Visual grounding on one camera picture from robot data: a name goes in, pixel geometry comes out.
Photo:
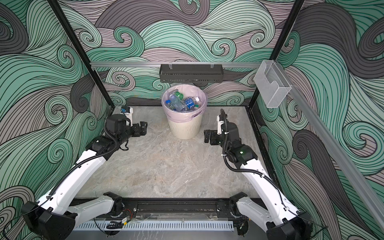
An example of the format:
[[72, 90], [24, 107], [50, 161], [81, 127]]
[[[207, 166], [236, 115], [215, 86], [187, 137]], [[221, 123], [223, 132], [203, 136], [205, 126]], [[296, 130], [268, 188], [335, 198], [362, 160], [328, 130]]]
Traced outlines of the clear bottle white cap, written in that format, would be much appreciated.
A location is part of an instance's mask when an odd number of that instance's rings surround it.
[[188, 110], [186, 104], [175, 94], [170, 94], [170, 101], [177, 112], [186, 112]]

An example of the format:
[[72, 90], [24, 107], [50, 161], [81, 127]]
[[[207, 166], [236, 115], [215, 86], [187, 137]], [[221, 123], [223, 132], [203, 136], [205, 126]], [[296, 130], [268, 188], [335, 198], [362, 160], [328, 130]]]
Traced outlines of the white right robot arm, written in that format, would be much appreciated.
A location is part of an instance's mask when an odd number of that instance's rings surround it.
[[314, 222], [301, 212], [270, 178], [253, 149], [242, 143], [236, 124], [228, 121], [224, 110], [217, 116], [217, 129], [205, 130], [205, 143], [222, 148], [226, 167], [243, 174], [257, 191], [260, 206], [244, 193], [231, 197], [234, 215], [245, 216], [259, 226], [269, 240], [309, 240]]

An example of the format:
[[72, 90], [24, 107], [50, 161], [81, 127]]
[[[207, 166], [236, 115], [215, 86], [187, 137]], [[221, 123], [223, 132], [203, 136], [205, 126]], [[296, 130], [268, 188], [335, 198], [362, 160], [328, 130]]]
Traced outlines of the green bottle yellow cap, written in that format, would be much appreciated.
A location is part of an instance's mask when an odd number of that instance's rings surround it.
[[178, 100], [183, 100], [184, 99], [184, 95], [181, 94], [180, 92], [176, 91], [173, 93], [174, 97], [176, 97]]

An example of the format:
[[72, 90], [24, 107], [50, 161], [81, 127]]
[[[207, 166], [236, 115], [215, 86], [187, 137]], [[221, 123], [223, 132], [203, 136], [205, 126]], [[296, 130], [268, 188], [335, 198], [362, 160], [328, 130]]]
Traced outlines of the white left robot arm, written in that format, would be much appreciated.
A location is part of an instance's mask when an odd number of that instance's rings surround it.
[[146, 135], [148, 124], [133, 124], [125, 114], [108, 117], [104, 135], [94, 138], [76, 163], [37, 202], [27, 202], [21, 209], [28, 229], [45, 240], [64, 240], [74, 228], [102, 215], [119, 218], [124, 211], [122, 197], [112, 192], [83, 204], [71, 202], [113, 153], [128, 144], [129, 138]]

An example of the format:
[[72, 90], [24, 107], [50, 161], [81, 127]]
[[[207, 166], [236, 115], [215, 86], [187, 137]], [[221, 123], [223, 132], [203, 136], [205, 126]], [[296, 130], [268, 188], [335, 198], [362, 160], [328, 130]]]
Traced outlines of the clear bottle blue striped label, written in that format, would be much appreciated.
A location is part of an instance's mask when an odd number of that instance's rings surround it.
[[172, 110], [172, 111], [175, 110], [175, 108], [174, 108], [174, 106], [173, 106], [171, 100], [166, 100], [166, 101], [165, 101], [165, 105], [166, 105], [166, 107], [167, 107], [168, 109], [170, 109], [170, 110]]

